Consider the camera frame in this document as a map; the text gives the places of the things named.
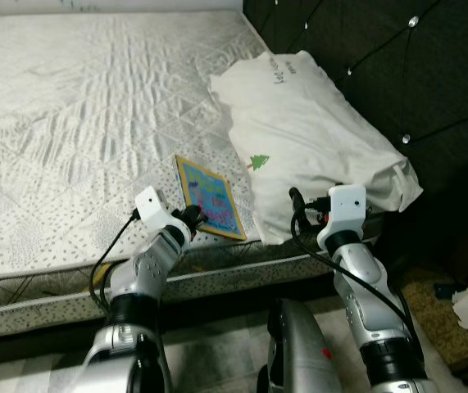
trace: floor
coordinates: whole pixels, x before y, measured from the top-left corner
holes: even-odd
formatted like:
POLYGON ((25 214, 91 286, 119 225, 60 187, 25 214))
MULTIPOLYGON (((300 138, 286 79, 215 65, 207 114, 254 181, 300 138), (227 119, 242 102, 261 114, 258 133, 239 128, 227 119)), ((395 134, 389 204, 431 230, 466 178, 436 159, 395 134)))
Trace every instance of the floor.
MULTIPOLYGON (((334 353, 334 366, 347 393, 369 389, 339 298, 307 302, 334 353)), ((425 366, 443 392, 467 393, 418 328, 425 366)), ((255 392, 257 373, 266 364, 269 335, 264 313, 224 319, 168 332, 166 357, 176 393, 255 392)), ((70 391, 85 353, 46 355, 0 364, 0 393, 70 391)))

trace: book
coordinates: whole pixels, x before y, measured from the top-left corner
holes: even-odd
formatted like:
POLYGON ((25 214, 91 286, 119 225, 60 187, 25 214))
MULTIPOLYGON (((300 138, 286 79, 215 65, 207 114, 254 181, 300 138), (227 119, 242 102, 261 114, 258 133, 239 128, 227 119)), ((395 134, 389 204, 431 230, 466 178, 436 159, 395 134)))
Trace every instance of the book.
POLYGON ((177 174, 186 206, 198 205, 208 222, 199 230, 246 240, 226 179, 183 157, 175 156, 177 174))

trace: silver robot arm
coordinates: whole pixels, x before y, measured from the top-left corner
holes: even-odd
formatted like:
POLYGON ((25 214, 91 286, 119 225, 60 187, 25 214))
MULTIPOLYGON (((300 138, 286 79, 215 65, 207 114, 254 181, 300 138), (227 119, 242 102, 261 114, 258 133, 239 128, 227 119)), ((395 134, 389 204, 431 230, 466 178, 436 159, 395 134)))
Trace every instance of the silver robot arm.
POLYGON ((165 393, 172 390, 159 332, 166 278, 202 221, 190 206, 170 214, 153 187, 135 199, 152 231, 146 244, 111 276, 110 313, 84 361, 74 393, 165 393))
MULTIPOLYGON (((365 220, 363 186, 336 186, 329 190, 327 226, 317 242, 332 261, 370 284, 399 309, 399 299, 388 289, 385 267, 361 243, 365 220)), ((361 352, 373 393, 437 393, 425 373, 402 320, 362 285, 336 271, 334 285, 343 299, 352 336, 361 352)))

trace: bed frame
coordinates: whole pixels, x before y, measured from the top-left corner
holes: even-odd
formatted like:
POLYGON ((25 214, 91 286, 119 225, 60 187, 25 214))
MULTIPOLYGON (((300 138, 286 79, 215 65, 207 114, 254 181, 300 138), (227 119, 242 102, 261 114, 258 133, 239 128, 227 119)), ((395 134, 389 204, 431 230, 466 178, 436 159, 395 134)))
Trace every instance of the bed frame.
POLYGON ((468 232, 468 2, 245 0, 243 10, 272 52, 312 54, 414 166, 425 191, 387 215, 379 257, 443 262, 468 232))

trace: white pillowcase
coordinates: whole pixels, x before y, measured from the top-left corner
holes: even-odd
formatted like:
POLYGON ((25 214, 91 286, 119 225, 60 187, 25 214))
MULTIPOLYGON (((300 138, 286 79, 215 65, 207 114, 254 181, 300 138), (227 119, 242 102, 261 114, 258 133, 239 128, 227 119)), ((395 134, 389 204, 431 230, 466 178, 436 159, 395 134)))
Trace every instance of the white pillowcase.
POLYGON ((362 184, 376 211, 403 211, 423 191, 408 159, 307 52, 238 61, 211 77, 211 90, 230 108, 229 137, 250 173, 254 223, 266 244, 291 238, 291 187, 309 201, 336 183, 362 184))

